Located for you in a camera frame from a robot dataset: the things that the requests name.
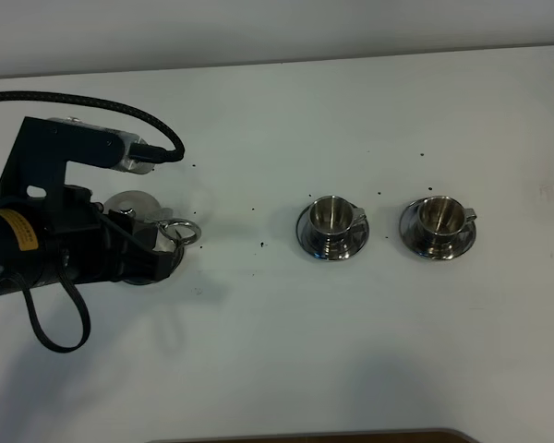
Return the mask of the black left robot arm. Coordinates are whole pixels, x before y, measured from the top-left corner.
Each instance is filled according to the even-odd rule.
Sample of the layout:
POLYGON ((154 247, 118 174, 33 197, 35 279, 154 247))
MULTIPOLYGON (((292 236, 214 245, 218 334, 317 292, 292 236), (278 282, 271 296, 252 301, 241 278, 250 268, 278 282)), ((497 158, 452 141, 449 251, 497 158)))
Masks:
POLYGON ((89 191, 69 186, 57 212, 39 199, 0 208, 0 295, 56 284, 124 281, 151 284, 171 276, 184 250, 158 246, 158 222, 132 217, 89 191))

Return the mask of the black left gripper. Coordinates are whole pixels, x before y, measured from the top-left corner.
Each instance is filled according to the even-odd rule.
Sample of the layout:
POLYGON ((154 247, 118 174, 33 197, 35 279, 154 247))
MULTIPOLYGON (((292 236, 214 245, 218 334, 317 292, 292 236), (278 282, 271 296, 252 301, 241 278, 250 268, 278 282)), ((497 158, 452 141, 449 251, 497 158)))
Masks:
POLYGON ((159 226, 137 221, 91 201, 91 191, 58 184, 37 204, 42 272, 38 284, 64 273, 75 284, 100 281, 159 282, 180 263, 173 241, 158 246, 159 226))

